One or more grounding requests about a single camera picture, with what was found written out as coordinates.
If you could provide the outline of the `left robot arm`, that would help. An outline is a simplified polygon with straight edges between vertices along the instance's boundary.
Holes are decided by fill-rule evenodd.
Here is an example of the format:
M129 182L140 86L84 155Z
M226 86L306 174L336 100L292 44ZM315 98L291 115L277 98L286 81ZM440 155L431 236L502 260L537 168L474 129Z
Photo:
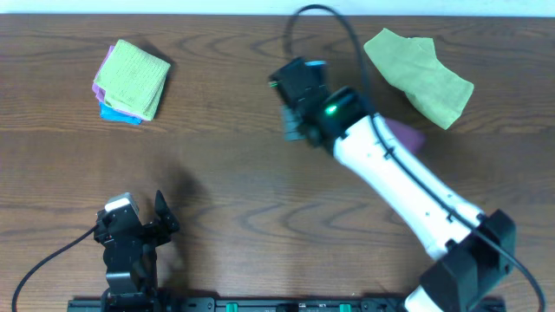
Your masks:
M102 311L172 311L175 303L158 286L156 248L171 241L180 222L157 191L157 218L147 224L139 219L138 206L125 192L111 198L97 212L94 240L104 247L108 292Z

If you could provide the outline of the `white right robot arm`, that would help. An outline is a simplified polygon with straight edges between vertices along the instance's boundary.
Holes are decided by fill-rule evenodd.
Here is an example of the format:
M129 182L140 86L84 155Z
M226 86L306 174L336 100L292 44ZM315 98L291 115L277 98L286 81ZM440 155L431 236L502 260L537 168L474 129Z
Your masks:
M407 311L470 311L515 268L515 223L486 215L430 172L352 88L280 87L313 146L370 185L434 260L404 301Z

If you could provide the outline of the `purple microfiber cloth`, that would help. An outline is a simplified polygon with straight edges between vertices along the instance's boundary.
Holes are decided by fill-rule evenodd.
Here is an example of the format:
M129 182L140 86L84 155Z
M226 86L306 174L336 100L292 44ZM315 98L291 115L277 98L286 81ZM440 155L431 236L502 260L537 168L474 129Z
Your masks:
M425 143L425 136L420 131L401 123L398 120L386 118L385 122L391 133L396 137L395 146L403 145L412 154L417 154Z

